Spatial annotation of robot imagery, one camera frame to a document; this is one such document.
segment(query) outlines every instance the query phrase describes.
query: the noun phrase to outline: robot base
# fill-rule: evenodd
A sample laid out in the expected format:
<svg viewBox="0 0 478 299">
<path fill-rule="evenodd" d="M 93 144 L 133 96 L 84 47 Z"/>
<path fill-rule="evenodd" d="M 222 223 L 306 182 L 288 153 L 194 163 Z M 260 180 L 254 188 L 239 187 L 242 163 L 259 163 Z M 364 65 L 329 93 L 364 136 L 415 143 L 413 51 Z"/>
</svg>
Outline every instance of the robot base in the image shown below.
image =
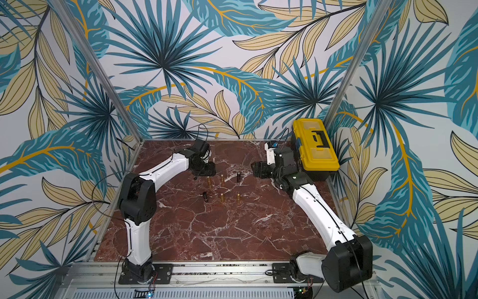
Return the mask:
<svg viewBox="0 0 478 299">
<path fill-rule="evenodd" d="M 155 285 L 168 285 L 171 280 L 171 274 L 173 264 L 148 264 L 147 269 L 143 269 L 144 276 L 139 277 L 131 269 L 136 265 L 128 263 L 128 259 L 125 260 L 125 264 L 121 268 L 121 275 L 118 279 L 119 285 L 146 285 L 153 283 Z"/>
</svg>

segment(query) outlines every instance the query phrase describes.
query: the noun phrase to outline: toolbox handle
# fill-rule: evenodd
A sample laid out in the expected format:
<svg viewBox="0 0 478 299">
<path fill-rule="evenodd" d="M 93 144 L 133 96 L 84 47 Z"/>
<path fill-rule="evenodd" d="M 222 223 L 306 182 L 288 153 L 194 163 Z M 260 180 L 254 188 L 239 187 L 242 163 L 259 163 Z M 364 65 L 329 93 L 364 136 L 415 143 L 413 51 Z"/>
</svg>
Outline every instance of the toolbox handle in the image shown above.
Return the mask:
<svg viewBox="0 0 478 299">
<path fill-rule="evenodd" d="M 322 145 L 318 145 L 317 147 L 325 147 L 325 148 L 330 148 L 329 144 L 328 144 L 328 141 L 327 141 L 327 138 L 326 138 L 326 134 L 324 131 L 312 131 L 312 133 L 315 133 L 317 135 L 320 136 L 320 140 L 322 141 Z"/>
</svg>

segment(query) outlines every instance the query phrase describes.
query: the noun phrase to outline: yellow toolbox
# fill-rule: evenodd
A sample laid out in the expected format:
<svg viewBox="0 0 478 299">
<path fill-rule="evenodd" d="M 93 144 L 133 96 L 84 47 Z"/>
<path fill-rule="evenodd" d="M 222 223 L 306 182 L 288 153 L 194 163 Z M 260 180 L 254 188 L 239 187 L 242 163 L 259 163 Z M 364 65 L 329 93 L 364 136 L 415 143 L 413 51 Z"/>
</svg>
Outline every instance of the yellow toolbox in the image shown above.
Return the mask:
<svg viewBox="0 0 478 299">
<path fill-rule="evenodd" d="M 312 180 L 325 180 L 330 171 L 338 170 L 337 155 L 320 119 L 300 118 L 292 127 L 296 157 Z"/>
</svg>

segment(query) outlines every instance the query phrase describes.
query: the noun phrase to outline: metal post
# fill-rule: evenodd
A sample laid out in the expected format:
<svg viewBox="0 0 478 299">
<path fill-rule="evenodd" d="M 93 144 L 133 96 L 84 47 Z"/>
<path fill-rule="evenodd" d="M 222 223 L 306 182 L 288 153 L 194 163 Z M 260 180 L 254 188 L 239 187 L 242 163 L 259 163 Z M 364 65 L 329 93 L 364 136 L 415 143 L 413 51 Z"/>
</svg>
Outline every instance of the metal post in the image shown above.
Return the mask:
<svg viewBox="0 0 478 299">
<path fill-rule="evenodd" d="M 330 125 L 332 124 L 332 121 L 337 114 L 337 110 L 340 106 L 340 103 L 345 96 L 345 92 L 350 85 L 352 77 L 354 76 L 357 68 L 360 66 L 360 63 L 365 56 L 365 53 L 367 52 L 370 44 L 373 41 L 375 33 L 379 29 L 379 26 L 385 16 L 385 12 L 391 4 L 391 0 L 377 0 L 377 2 L 377 6 L 375 7 L 370 21 L 362 35 L 362 40 L 360 41 L 359 45 L 357 46 L 357 49 L 355 50 L 352 61 L 348 65 L 344 78 L 342 79 L 342 83 L 338 87 L 337 92 L 335 93 L 335 96 L 330 103 L 329 109 L 324 118 L 324 126 L 326 127 L 326 129 L 329 129 Z"/>
<path fill-rule="evenodd" d="M 60 18 L 63 25 L 66 27 L 66 30 L 70 33 L 71 38 L 76 43 L 77 47 L 79 48 L 80 52 L 85 57 L 85 60 L 88 62 L 89 66 L 93 73 L 95 73 L 96 78 L 101 83 L 103 88 L 105 89 L 106 94 L 110 98 L 113 105 L 116 107 L 116 111 L 120 117 L 123 118 L 126 127 L 133 135 L 134 139 L 137 143 L 142 141 L 142 137 L 138 132 L 135 124 L 131 121 L 126 109 L 124 108 L 123 103 L 121 102 L 120 97 L 116 93 L 114 86 L 112 85 L 111 81 L 108 78 L 105 70 L 101 66 L 98 58 L 96 57 L 95 52 L 91 48 L 88 39 L 86 39 L 85 35 L 82 32 L 82 29 L 78 22 L 75 21 L 75 17 L 70 9 L 66 6 L 66 2 L 64 0 L 51 0 L 51 5 L 53 6 L 54 10 L 58 13 L 58 17 Z"/>
</svg>

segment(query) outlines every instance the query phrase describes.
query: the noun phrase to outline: vent grille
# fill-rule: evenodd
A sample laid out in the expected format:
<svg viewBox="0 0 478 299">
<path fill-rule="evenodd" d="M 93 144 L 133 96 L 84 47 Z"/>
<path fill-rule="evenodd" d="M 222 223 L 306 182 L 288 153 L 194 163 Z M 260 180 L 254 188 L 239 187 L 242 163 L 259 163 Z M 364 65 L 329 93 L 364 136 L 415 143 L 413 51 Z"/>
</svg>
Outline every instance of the vent grille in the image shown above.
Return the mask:
<svg viewBox="0 0 478 299">
<path fill-rule="evenodd" d="M 117 289 L 120 299 L 132 299 L 134 289 Z M 291 288 L 168 288 L 156 289 L 151 298 L 168 299 L 293 299 Z M 79 288 L 73 299 L 116 299 L 113 289 Z"/>
</svg>

